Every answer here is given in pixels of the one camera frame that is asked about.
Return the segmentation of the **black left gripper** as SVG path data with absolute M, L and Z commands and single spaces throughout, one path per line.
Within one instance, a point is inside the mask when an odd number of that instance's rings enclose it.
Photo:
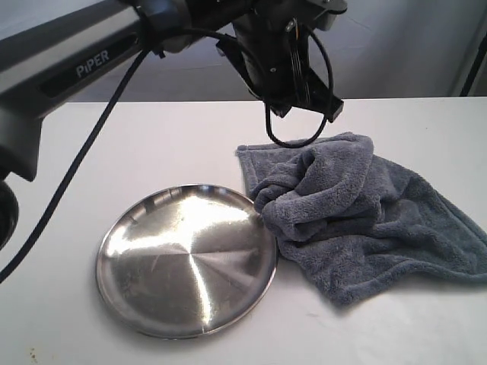
M 257 99 L 265 87 L 271 111 L 284 117 L 296 107 L 322 113 L 330 122 L 342 112 L 343 101 L 311 68 L 310 32 L 294 19 L 273 26 L 257 14 L 245 14 L 232 23 L 235 43 L 219 41 L 218 51 L 240 75 Z

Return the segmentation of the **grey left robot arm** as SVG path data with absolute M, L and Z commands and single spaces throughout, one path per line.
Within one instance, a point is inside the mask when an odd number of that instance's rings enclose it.
M 190 47 L 226 25 L 218 51 L 277 116 L 300 108 L 332 122 L 343 102 L 311 68 L 308 40 L 344 1 L 102 1 L 1 42 L 1 175 L 37 174 L 43 120 L 133 55 Z

